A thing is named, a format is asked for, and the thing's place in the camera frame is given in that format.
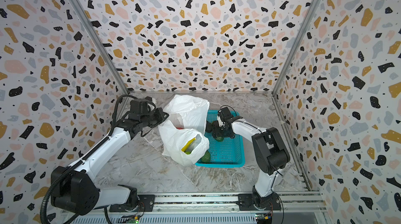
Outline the white plastic bag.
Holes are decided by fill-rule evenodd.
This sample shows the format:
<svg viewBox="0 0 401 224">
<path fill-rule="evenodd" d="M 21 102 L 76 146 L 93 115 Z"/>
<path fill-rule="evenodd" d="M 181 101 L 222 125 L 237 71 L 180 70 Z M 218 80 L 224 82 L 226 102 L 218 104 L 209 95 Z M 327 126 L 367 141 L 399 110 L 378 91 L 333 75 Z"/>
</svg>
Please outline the white plastic bag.
<svg viewBox="0 0 401 224">
<path fill-rule="evenodd" d="M 191 95 L 174 96 L 164 107 L 169 117 L 158 126 L 164 148 L 162 154 L 185 167 L 196 164 L 209 150 L 209 140 L 205 137 L 208 110 L 209 101 L 206 99 Z M 194 137 L 196 147 L 187 155 L 181 149 Z"/>
</svg>

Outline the green avocado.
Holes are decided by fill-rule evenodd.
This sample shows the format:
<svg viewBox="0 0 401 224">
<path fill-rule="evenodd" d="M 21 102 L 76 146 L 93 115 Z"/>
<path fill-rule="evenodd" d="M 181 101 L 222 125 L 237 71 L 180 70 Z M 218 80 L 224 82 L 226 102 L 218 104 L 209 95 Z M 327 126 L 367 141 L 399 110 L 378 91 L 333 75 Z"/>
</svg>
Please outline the green avocado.
<svg viewBox="0 0 401 224">
<path fill-rule="evenodd" d="M 201 163 L 210 163 L 210 161 L 211 161 L 210 152 L 206 151 L 206 153 L 203 155 L 203 157 L 200 160 L 201 160 Z"/>
</svg>

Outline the green lime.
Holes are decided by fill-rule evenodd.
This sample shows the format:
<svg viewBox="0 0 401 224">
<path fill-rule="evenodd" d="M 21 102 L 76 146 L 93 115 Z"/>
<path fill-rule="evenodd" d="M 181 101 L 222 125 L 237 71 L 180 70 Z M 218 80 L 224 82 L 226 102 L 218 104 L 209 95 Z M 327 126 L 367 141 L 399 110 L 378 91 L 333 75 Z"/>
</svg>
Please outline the green lime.
<svg viewBox="0 0 401 224">
<path fill-rule="evenodd" d="M 224 137 L 223 137 L 222 135 L 215 135 L 215 136 L 214 136 L 214 139 L 215 139 L 217 142 L 222 142 L 222 141 L 224 140 Z"/>
</svg>

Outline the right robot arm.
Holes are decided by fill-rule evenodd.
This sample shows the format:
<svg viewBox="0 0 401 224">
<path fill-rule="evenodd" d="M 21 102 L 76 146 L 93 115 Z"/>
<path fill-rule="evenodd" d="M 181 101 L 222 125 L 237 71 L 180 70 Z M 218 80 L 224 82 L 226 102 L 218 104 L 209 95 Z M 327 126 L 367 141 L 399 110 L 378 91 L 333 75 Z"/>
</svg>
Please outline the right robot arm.
<svg viewBox="0 0 401 224">
<path fill-rule="evenodd" d="M 237 135 L 249 140 L 260 169 L 252 194 L 257 200 L 266 200 L 272 196 L 277 176 L 290 161 L 289 152 L 278 129 L 266 129 L 251 124 L 242 116 L 232 115 L 229 108 L 224 107 L 218 110 L 216 120 L 206 122 L 205 132 L 211 133 L 215 140 L 234 138 Z"/>
</svg>

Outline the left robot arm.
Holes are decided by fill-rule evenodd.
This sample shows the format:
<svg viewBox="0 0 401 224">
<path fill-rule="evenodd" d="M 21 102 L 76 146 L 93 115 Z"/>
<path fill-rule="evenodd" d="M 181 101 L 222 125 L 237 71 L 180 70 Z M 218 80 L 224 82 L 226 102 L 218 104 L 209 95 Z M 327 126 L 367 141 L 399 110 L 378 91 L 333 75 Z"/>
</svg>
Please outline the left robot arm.
<svg viewBox="0 0 401 224">
<path fill-rule="evenodd" d="M 135 136 L 145 136 L 144 129 L 154 129 L 169 114 L 153 103 L 133 105 L 123 117 L 113 123 L 113 128 L 86 154 L 67 167 L 59 166 L 51 174 L 51 186 L 43 198 L 41 217 L 49 204 L 53 207 L 83 216 L 94 209 L 117 205 L 124 210 L 134 210 L 139 205 L 137 189 L 131 186 L 98 188 L 94 181 L 104 165 Z"/>
</svg>

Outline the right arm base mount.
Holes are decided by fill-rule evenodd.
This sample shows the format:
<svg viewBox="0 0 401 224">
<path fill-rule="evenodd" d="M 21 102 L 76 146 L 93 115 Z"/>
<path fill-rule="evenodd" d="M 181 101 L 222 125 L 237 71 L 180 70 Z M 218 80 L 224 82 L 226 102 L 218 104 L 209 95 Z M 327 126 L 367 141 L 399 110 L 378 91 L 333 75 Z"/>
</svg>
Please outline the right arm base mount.
<svg viewBox="0 0 401 224">
<path fill-rule="evenodd" d="M 237 205 L 241 211 L 278 211 L 282 209 L 281 201 L 275 193 L 267 197 L 259 197 L 257 193 L 238 194 Z"/>
</svg>

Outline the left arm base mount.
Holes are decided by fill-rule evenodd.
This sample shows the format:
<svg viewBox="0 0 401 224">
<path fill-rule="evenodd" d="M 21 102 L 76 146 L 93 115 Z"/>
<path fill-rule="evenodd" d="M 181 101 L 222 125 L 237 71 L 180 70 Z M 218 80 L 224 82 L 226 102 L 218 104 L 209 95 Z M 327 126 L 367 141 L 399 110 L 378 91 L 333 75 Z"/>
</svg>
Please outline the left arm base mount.
<svg viewBox="0 0 401 224">
<path fill-rule="evenodd" d="M 130 197 L 125 204 L 111 205 L 109 211 L 112 213 L 146 213 L 152 212 L 156 196 L 153 194 L 140 194 Z"/>
</svg>

